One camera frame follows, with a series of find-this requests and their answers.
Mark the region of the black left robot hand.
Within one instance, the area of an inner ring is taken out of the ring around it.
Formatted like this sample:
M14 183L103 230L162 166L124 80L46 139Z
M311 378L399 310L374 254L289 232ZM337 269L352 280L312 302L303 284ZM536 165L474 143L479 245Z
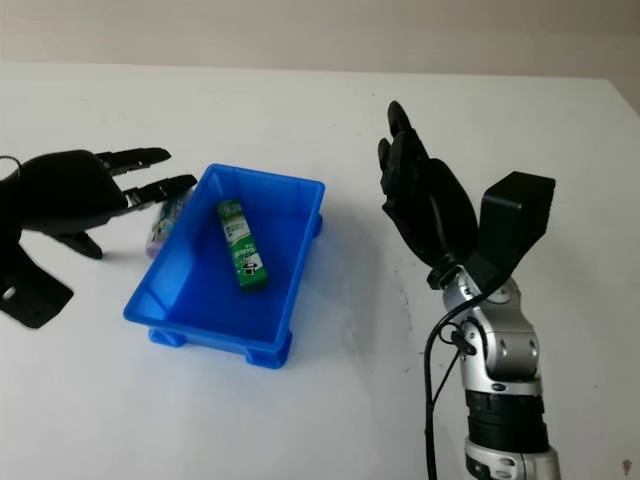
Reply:
M1 231L14 240L24 229L40 232L81 255L100 259L103 252L88 235L90 229L174 199L196 185L191 174L125 190L114 180L170 157L160 147L35 157L1 181Z

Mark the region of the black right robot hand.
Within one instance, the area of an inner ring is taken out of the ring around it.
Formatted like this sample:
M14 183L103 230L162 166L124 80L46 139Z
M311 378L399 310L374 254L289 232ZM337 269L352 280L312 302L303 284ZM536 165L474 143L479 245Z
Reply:
M427 153L399 102L389 104L387 119L391 138L378 144L383 211L427 266L465 262L478 238L466 191L444 161Z

